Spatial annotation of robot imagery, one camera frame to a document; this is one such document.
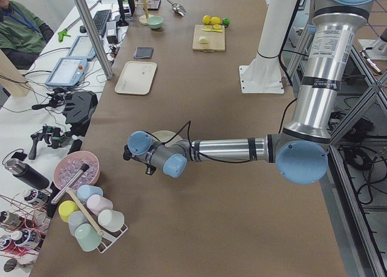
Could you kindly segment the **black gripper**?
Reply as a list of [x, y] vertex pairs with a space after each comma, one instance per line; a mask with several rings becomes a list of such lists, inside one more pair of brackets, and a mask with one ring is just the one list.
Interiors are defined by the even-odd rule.
[[130, 149], [128, 148], [127, 145], [124, 146], [124, 151], [123, 151], [123, 159], [126, 161], [130, 161], [131, 159], [136, 159], [136, 155], [134, 155]]

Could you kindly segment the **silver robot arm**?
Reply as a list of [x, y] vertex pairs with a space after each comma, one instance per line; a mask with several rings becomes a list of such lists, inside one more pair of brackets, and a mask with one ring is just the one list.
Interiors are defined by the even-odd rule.
[[374, 0], [311, 0], [308, 27], [314, 37], [292, 120], [263, 138], [163, 142], [146, 131], [133, 132], [123, 158], [179, 177], [189, 161], [274, 163], [287, 180], [310, 184], [328, 169], [327, 124], [342, 83], [356, 32], [366, 25]]

